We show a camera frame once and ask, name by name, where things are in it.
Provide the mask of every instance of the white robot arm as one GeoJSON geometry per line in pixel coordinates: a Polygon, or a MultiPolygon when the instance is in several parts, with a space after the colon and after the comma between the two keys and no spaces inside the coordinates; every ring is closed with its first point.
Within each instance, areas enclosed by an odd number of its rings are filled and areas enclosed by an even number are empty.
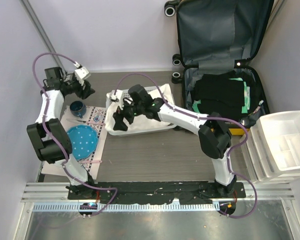
{"type": "Polygon", "coordinates": [[[152,99],[139,84],[131,87],[128,93],[131,99],[123,98],[120,90],[110,93],[109,98],[113,102],[119,102],[119,107],[113,114],[115,120],[113,130],[126,131],[128,126],[123,122],[124,118],[131,124],[134,117],[145,115],[149,119],[176,124],[193,132],[199,136],[202,151],[212,160],[215,183],[219,185],[220,192],[228,194],[233,191],[237,178],[229,171],[227,162],[227,153],[231,146],[231,133],[223,121],[202,120],[207,117],[220,117],[219,114],[213,113],[208,116],[172,104],[168,106],[160,97],[152,99]]]}
{"type": "Polygon", "coordinates": [[[27,126],[28,136],[39,160],[64,168],[70,180],[69,190],[78,195],[89,197],[94,195],[95,191],[83,186],[82,183],[90,186],[94,186],[95,183],[86,169],[73,156],[72,144],[67,132],[60,123],[60,116],[66,95],[75,93],[79,98],[86,99],[95,92],[90,83],[86,81],[90,73],[85,67],[81,67],[76,69],[74,73],[64,76],[60,67],[53,67],[46,69],[45,74],[47,79],[43,83],[49,99],[48,109],[45,114],[47,97],[41,93],[42,106],[40,114],[34,124],[27,126]],[[45,125],[65,149],[68,160],[65,159],[64,153],[55,141],[46,135],[43,127],[44,114],[45,125]]]}

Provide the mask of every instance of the blue plate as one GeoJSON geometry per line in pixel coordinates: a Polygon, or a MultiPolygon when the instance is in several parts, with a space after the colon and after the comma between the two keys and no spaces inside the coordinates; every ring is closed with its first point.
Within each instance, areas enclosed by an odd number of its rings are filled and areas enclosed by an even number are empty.
{"type": "Polygon", "coordinates": [[[98,134],[90,126],[78,125],[66,132],[72,143],[72,154],[76,160],[85,159],[96,150],[98,134]]]}

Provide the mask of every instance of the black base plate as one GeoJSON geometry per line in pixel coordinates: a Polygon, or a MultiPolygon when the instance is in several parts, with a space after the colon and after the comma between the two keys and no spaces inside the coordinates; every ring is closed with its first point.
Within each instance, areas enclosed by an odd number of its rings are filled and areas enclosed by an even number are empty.
{"type": "MultiPolygon", "coordinates": [[[[181,205],[209,204],[210,199],[234,198],[233,193],[221,196],[214,182],[208,181],[152,181],[152,182],[98,182],[99,188],[118,188],[113,204],[170,204],[178,198],[181,205]]],[[[244,184],[236,182],[234,190],[238,199],[246,197],[244,184]]],[[[100,191],[100,202],[106,204],[114,191],[100,191]]],[[[69,200],[82,200],[74,193],[69,200]]]]}

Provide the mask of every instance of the open suitcase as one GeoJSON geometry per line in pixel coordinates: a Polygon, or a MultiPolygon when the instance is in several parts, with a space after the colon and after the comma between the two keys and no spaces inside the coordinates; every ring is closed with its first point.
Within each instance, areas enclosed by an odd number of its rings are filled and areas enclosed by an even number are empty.
{"type": "MultiPolygon", "coordinates": [[[[174,0],[165,4],[166,16],[176,14],[180,54],[172,62],[182,64],[184,71],[182,77],[173,73],[172,82],[182,83],[184,108],[193,111],[192,91],[204,74],[235,71],[235,75],[246,73],[253,78],[255,91],[250,95],[259,99],[258,107],[235,120],[249,128],[269,114],[260,77],[248,63],[259,51],[273,4],[274,0],[174,0]]],[[[229,127],[232,134],[243,134],[236,125],[229,127]]]]}

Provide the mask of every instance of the white cloth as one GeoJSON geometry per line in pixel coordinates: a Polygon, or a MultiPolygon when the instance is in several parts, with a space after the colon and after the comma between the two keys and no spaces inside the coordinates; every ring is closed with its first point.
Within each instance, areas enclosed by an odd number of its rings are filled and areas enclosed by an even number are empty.
{"type": "MultiPolygon", "coordinates": [[[[162,85],[160,87],[160,90],[163,93],[164,98],[169,103],[171,103],[171,104],[175,103],[169,84],[162,85]]],[[[149,94],[151,95],[151,97],[153,99],[161,98],[161,95],[157,89],[150,91],[149,94]]],[[[134,133],[139,134],[139,133],[142,133],[143,131],[149,133],[149,132],[152,132],[151,130],[156,131],[156,129],[163,128],[163,127],[170,125],[169,122],[148,119],[144,115],[139,115],[134,118],[132,124],[129,124],[125,118],[123,119],[123,122],[128,126],[127,131],[119,131],[119,130],[114,131],[113,129],[114,129],[114,125],[115,125],[115,119],[113,118],[113,114],[114,114],[114,112],[117,111],[118,106],[119,106],[119,103],[113,102],[113,103],[111,103],[111,105],[109,106],[109,108],[106,111],[106,116],[105,116],[105,121],[104,121],[105,129],[110,134],[117,135],[118,132],[123,132],[123,133],[125,133],[125,135],[128,135],[128,134],[134,134],[134,133]]]]}

